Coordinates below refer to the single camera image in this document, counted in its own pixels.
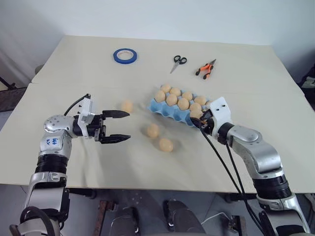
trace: white cable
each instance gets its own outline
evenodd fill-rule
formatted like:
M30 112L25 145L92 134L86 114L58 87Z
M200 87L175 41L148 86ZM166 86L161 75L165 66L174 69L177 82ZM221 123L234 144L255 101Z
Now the white cable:
M224 215L228 220L230 220L230 218L224 213L224 212L220 212L218 214L215 214L213 216L210 216L209 218L205 219L204 221L201 222L201 224L203 225L204 223L206 223L208 220L215 218L218 215Z

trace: blue egg carton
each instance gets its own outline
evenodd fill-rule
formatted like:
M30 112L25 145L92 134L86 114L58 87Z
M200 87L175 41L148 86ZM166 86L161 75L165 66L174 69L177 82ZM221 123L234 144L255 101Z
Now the blue egg carton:
M189 101L189 105L194 103L194 99L197 97L198 95L193 93L192 94L192 100ZM182 98L182 96L178 96L177 99L178 101ZM164 117L171 117L173 118L175 121L177 122L183 122L188 126L192 126L195 127L194 124L191 122L190 120L190 110L189 108L187 110L180 110L179 107L176 105L173 106L169 106L165 101L162 102L156 102L155 99L153 98L150 101L150 105L148 106L148 109L153 112L153 113L159 113Z

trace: black scissors handle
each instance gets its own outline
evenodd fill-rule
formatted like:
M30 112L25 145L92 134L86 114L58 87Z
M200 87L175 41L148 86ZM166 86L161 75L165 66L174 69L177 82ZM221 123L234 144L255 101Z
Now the black scissors handle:
M179 62L179 65L185 64L187 62L187 58L182 58L180 55L174 57L174 62Z

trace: table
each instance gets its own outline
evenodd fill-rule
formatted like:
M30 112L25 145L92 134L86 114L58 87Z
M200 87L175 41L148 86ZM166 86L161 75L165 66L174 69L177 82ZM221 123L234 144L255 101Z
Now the table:
M129 65L114 62L112 53L122 47L134 49L138 60ZM175 55L188 62L170 75ZM214 58L209 80L194 75ZM88 92L97 113L119 109L125 99L134 102L131 116L105 122L108 135L132 138L114 145L74 139L69 187L235 192L196 128L147 110L164 83L210 99L224 96L234 123L259 130L280 153L291 189L315 192L315 113L270 47L80 36L65 36L0 132L0 182L28 184L43 122L63 114ZM160 126L161 137L173 140L172 153L159 151L158 140L146 137L144 130L151 122ZM232 169L225 147L215 146ZM234 155L245 190L255 192L242 159Z

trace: egg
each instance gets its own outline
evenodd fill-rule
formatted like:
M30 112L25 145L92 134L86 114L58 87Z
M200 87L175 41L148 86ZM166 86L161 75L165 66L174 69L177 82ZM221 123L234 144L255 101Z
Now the egg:
M122 103L122 107L121 110L124 112L128 112L131 113L133 110L133 102L131 102L130 100L126 100Z
M198 110L201 111L201 105L199 103L192 103L189 108L191 111Z
M171 152L173 150L173 142L165 138L160 139L159 149L161 151Z
M169 84L162 85L162 86L161 86L161 90L162 90L163 92L165 92L165 93L170 92L170 90L171 90L171 85L169 85Z
M168 95L167 98L166 98L166 103L169 106L175 105L177 103L177 96L175 94Z
M187 110L189 108L189 102L187 99L182 98L178 101L177 106L179 107L180 110Z
M166 95L163 91L159 90L157 91L154 99L156 100L156 102L162 102L165 101Z
M182 94L182 97L186 98L188 101L192 100L192 93L189 91L186 91Z
M194 99L194 101L195 101L196 103L199 103L200 105L205 105L207 99L206 99L205 96L198 96L198 97L196 97L196 98Z
M157 124L150 124L147 128L147 135L150 138L156 138L159 135L159 127Z
M169 93L175 94L176 96L180 96L182 94L181 91L179 90L179 88L172 88Z
M191 118L197 118L197 119L199 119L199 118L202 116L202 114L203 114L203 112L200 111L200 110L193 110L193 111L190 112L189 116L190 116Z

